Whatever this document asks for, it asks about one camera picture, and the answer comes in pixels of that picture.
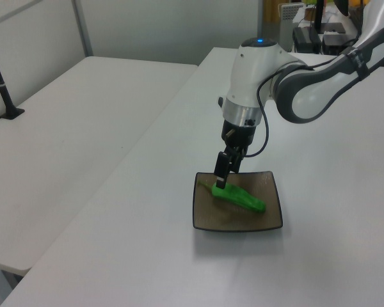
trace black stand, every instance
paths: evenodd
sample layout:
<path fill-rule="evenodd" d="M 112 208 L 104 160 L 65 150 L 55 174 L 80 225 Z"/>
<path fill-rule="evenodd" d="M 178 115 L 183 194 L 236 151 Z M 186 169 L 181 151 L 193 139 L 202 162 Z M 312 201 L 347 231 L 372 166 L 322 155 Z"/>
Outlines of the black stand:
<path fill-rule="evenodd" d="M 321 19 L 323 18 L 323 10 L 324 10 L 324 0 L 317 0 L 316 17 L 314 19 L 314 29 L 316 29 L 317 33 L 323 34 L 325 31 L 327 31 L 327 32 L 337 32 L 337 33 L 344 34 L 346 30 L 344 29 L 341 22 L 331 22 L 327 24 L 321 23 Z"/>
<path fill-rule="evenodd" d="M 3 98 L 3 102 L 6 106 L 6 113 L 1 116 L 1 118 L 5 118 L 7 120 L 13 120 L 14 118 L 18 117 L 18 115 L 22 114 L 24 112 L 23 109 L 17 109 L 12 99 L 10 98 L 10 94 L 8 93 L 6 84 L 4 83 L 3 77 L 0 73 L 0 94 Z"/>

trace green pepper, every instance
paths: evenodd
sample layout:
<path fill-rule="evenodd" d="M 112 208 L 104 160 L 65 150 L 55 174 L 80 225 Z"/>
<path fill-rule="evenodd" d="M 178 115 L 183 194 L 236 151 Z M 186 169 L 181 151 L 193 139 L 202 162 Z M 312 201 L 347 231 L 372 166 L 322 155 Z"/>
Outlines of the green pepper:
<path fill-rule="evenodd" d="M 256 212 L 264 212 L 266 210 L 264 201 L 257 199 L 236 185 L 226 183 L 225 188 L 220 189 L 216 187 L 216 183 L 214 183 L 212 187 L 205 182 L 198 181 L 198 183 L 206 187 L 214 197 L 221 200 L 229 201 L 230 203 Z"/>

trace dark brown plate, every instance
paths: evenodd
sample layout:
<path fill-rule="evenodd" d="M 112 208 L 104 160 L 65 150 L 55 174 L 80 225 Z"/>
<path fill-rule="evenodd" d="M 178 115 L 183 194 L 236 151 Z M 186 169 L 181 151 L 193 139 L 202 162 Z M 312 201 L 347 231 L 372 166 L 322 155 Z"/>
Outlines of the dark brown plate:
<path fill-rule="evenodd" d="M 212 186 L 212 173 L 197 173 L 193 192 L 193 227 L 213 232 L 260 232 L 283 227 L 275 178 L 271 171 L 230 174 L 228 183 L 237 185 L 266 203 L 265 213 L 254 212 L 214 198 L 202 184 Z"/>

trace white table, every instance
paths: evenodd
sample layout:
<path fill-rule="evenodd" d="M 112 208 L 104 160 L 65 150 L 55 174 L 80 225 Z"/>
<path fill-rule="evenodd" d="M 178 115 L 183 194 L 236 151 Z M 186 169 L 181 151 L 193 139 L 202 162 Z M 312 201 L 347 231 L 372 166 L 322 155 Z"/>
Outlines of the white table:
<path fill-rule="evenodd" d="M 283 228 L 193 228 L 235 53 L 212 50 L 3 307 L 384 306 L 384 68 L 308 124 L 266 104 L 241 171 L 273 171 Z"/>
<path fill-rule="evenodd" d="M 36 263 L 195 69 L 86 58 L 0 120 L 0 269 Z"/>

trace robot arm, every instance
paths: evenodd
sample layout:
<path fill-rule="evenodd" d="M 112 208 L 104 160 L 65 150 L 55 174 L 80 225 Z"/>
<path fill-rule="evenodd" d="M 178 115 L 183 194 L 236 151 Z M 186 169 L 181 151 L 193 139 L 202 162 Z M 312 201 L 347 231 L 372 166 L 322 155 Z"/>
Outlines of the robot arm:
<path fill-rule="evenodd" d="M 268 99 L 275 100 L 286 120 L 311 122 L 342 93 L 381 65 L 384 65 L 384 0 L 372 0 L 366 6 L 358 43 L 318 70 L 311 69 L 271 40 L 252 38 L 243 42 L 232 68 L 229 92 L 220 101 L 225 119 L 221 136 L 226 149 L 219 153 L 216 162 L 216 185 L 224 188 L 228 174 L 239 171 Z"/>

